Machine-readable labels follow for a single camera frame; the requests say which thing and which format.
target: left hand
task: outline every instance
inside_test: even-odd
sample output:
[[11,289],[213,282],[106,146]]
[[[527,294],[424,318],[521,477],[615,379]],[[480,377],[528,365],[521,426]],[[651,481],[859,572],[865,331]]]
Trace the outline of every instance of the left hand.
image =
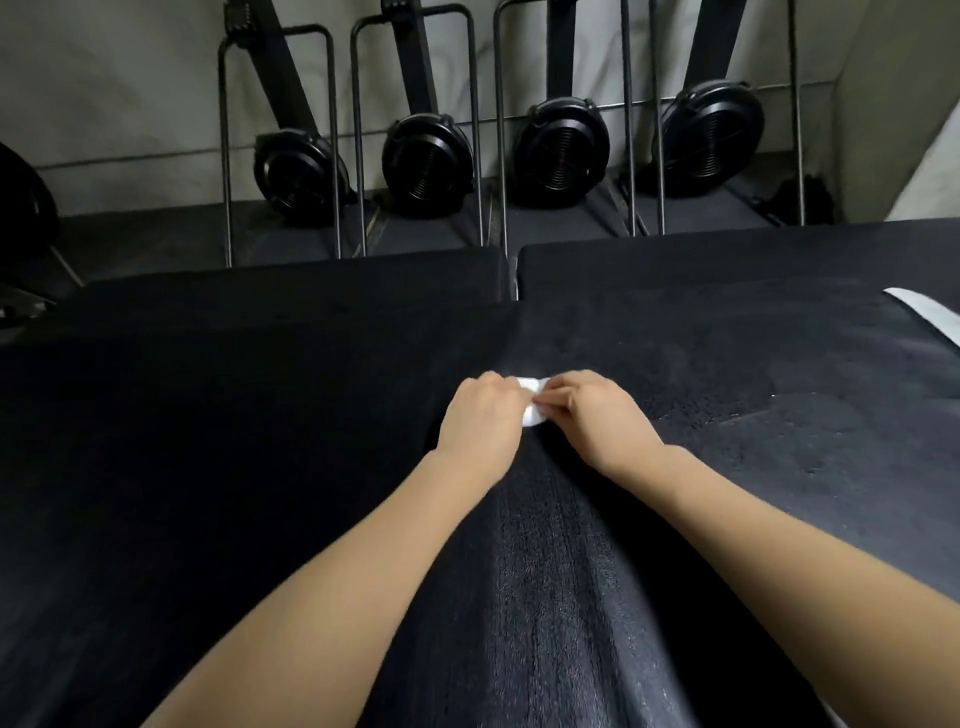
[[532,398],[533,392],[513,376],[487,372],[465,380],[446,409],[437,453],[453,458],[492,488],[514,462],[523,411]]

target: metal frame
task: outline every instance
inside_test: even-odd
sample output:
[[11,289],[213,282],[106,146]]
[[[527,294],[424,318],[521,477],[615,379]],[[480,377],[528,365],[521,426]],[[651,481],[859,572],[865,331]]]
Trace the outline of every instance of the metal frame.
[[797,0],[787,0],[787,34],[790,46],[790,91],[793,105],[793,145],[797,154],[797,223],[806,225],[806,188],[804,186],[804,130],[800,107],[800,61],[797,56]]
[[[463,5],[459,3],[450,3],[447,5],[436,5],[431,8],[423,8],[422,17],[431,15],[444,15],[449,12],[456,12],[462,15],[467,21],[467,52],[469,63],[469,85],[470,85],[470,125],[473,129],[473,186],[476,189],[477,202],[477,235],[481,246],[485,245],[483,234],[483,187],[480,179],[480,104],[478,101],[478,81],[477,81],[477,56],[476,56],[476,37],[473,30],[473,15]],[[356,184],[357,184],[357,205],[360,208],[360,251],[361,256],[367,256],[367,218],[365,213],[366,199],[364,197],[364,171],[363,171],[363,125],[360,110],[360,59],[357,52],[357,38],[360,31],[371,25],[386,25],[391,23],[392,18],[386,14],[370,15],[360,18],[353,26],[350,32],[350,80],[353,92],[353,140],[356,147]]]
[[[660,234],[666,232],[666,209],[663,185],[663,113],[661,108],[659,72],[657,69],[657,0],[650,0],[650,66],[653,82],[654,105],[657,109],[657,215],[660,223]],[[803,111],[801,108],[800,61],[797,51],[797,0],[787,0],[787,41],[790,52],[790,89],[793,122],[793,145],[796,154],[797,169],[797,221],[803,227],[806,225],[806,189],[804,187],[804,132]],[[762,86],[763,88],[781,88],[782,85]]]
[[[337,134],[337,87],[336,67],[333,53],[333,36],[323,25],[312,23],[281,28],[284,37],[318,34],[324,37],[326,45],[326,88],[329,106],[330,146],[333,149],[333,228],[336,235],[336,256],[343,257],[343,240],[340,225],[340,142]],[[220,43],[217,51],[217,88],[220,95],[220,164],[224,190],[224,225],[226,240],[224,254],[227,267],[233,267],[233,194],[230,183],[230,131],[227,106],[227,51],[238,42],[236,37],[228,36]]]
[[[507,236],[507,153],[504,123],[506,116],[503,110],[503,41],[500,34],[500,16],[513,5],[525,5],[540,0],[502,0],[493,11],[493,77],[496,81],[496,152],[499,171],[500,197],[500,245],[503,255],[510,262],[510,245]],[[634,159],[634,129],[633,129],[633,73],[630,58],[630,6],[628,0],[620,0],[621,45],[623,55],[623,109],[627,128],[627,164],[630,174],[630,230],[636,236],[636,160]]]
[[660,98],[660,61],[657,53],[657,0],[650,0],[650,86],[654,94],[654,123],[657,130],[657,227],[666,235],[666,181],[663,167],[663,105]]

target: right hand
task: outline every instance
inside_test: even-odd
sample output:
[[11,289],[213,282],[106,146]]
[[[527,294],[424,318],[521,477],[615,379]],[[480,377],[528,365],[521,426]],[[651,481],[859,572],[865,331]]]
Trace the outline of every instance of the right hand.
[[595,372],[554,376],[534,403],[588,465],[614,482],[623,484],[638,462],[664,447],[634,398]]

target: textured surface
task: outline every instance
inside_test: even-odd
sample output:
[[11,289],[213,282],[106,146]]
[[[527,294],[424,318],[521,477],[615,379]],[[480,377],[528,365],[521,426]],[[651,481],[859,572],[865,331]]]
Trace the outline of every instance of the textured surface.
[[520,297],[796,276],[897,286],[960,310],[960,219],[814,226],[538,245],[520,252]]
[[24,341],[316,321],[332,314],[509,300],[493,248],[173,273],[88,285]]
[[[462,377],[586,366],[666,440],[960,597],[960,358],[854,284],[21,345],[0,352],[0,723],[136,725],[397,485]],[[365,715],[826,720],[706,564],[549,425],[447,544]]]

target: white tissue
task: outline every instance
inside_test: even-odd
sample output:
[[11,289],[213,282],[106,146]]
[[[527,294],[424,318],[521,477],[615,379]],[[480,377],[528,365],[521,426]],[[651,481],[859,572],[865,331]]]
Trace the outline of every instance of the white tissue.
[[[543,391],[544,385],[550,381],[550,377],[547,377],[546,379],[533,379],[529,376],[518,376],[516,381],[518,381],[520,386],[524,389],[529,389],[534,394],[539,394]],[[523,412],[524,427],[533,427],[534,425],[539,425],[542,422],[546,422],[546,418],[541,415],[535,404],[529,405]]]

